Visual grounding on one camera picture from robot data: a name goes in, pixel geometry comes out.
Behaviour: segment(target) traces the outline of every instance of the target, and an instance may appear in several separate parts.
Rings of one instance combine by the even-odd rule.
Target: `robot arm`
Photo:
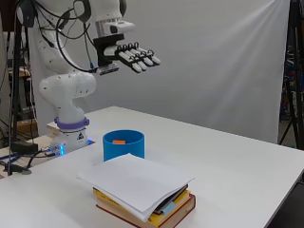
[[[158,66],[161,61],[153,50],[145,50],[139,43],[118,44],[124,34],[135,26],[123,20],[125,0],[21,0],[17,7],[19,21],[34,29],[37,47],[46,67],[54,73],[40,84],[42,96],[57,110],[55,119],[61,130],[53,145],[63,144],[66,152],[87,145],[86,126],[89,120],[73,100],[92,94],[96,89],[93,73],[100,75],[117,71],[121,62],[136,73]],[[83,69],[77,66],[65,49],[64,28],[70,21],[81,21],[85,37],[95,47],[98,67]],[[87,25],[95,25],[97,37],[90,39]]]
[[[146,71],[149,67],[157,66],[161,61],[154,55],[153,50],[145,50],[139,43],[118,45],[119,41],[124,39],[124,34],[134,29],[134,24],[125,22],[123,16],[126,11],[125,0],[24,0],[19,4],[18,17],[23,24],[33,26],[34,15],[27,20],[29,13],[29,3],[36,9],[38,14],[44,15],[43,11],[51,12],[57,18],[57,25],[48,20],[50,27],[56,31],[58,37],[62,34],[63,28],[69,20],[77,19],[84,23],[95,25],[98,37],[93,41],[89,38],[92,45],[96,48],[98,54],[98,71],[101,75],[118,70],[118,66],[113,64],[121,62],[137,73]],[[64,49],[56,43],[62,57],[66,57]]]

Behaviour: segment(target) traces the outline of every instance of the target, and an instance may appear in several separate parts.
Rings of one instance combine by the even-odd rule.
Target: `book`
[[[144,222],[164,200],[194,179],[179,168],[130,154],[86,168],[78,178]]]
[[[98,198],[99,201],[107,202],[119,209],[125,210],[127,213],[130,213],[115,200],[106,196],[104,193],[98,191],[97,189],[94,188],[93,193]],[[167,218],[169,218],[172,214],[174,214],[177,210],[179,210],[182,207],[182,205],[189,199],[190,199],[190,191],[184,190],[175,200],[173,200],[170,204],[164,207],[163,213],[161,214],[153,213],[148,218],[147,222],[152,224],[154,227],[159,227]]]
[[[175,194],[171,195],[167,199],[165,199],[155,210],[154,213],[157,215],[160,215],[161,213],[165,213],[165,209],[170,206],[170,203],[174,200],[176,200],[186,189],[188,188],[188,184],[185,185],[179,192],[176,192]]]
[[[108,214],[137,228],[174,228],[196,207],[196,197],[190,194],[189,199],[159,226],[155,226],[149,222],[143,222],[122,207],[117,207],[116,205],[101,199],[97,199],[96,206]]]

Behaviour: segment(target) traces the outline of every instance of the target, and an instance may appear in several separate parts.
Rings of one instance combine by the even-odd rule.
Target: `white table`
[[[193,173],[198,205],[179,227],[262,228],[300,176],[304,152],[118,107],[87,115],[97,143],[0,180],[0,224],[8,228],[131,227],[95,207],[76,175],[103,159],[102,136],[137,129],[146,157]]]

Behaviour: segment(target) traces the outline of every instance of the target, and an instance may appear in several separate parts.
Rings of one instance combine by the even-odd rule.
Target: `tripod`
[[[292,0],[289,14],[289,24],[286,43],[286,56],[284,68],[284,84],[288,93],[288,100],[290,104],[291,120],[279,144],[282,144],[291,125],[294,127],[294,138],[296,148],[304,150],[304,123],[303,123],[303,103],[301,93],[301,77],[304,69],[304,50],[302,37],[302,15],[301,4],[299,0]],[[296,96],[296,115],[293,104],[293,94],[290,87],[290,80],[288,77],[288,46],[292,44],[294,51],[294,82],[295,82],[295,96]]]

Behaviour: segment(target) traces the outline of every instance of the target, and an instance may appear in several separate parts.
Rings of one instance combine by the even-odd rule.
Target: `wall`
[[[125,20],[137,28],[126,42],[153,48],[161,66],[138,75],[121,65],[98,76],[96,93],[77,103],[85,111],[117,105],[276,143],[288,14],[286,0],[129,0]],[[50,72],[31,42],[44,134],[55,113],[38,85]],[[88,67],[82,40],[66,48]]]

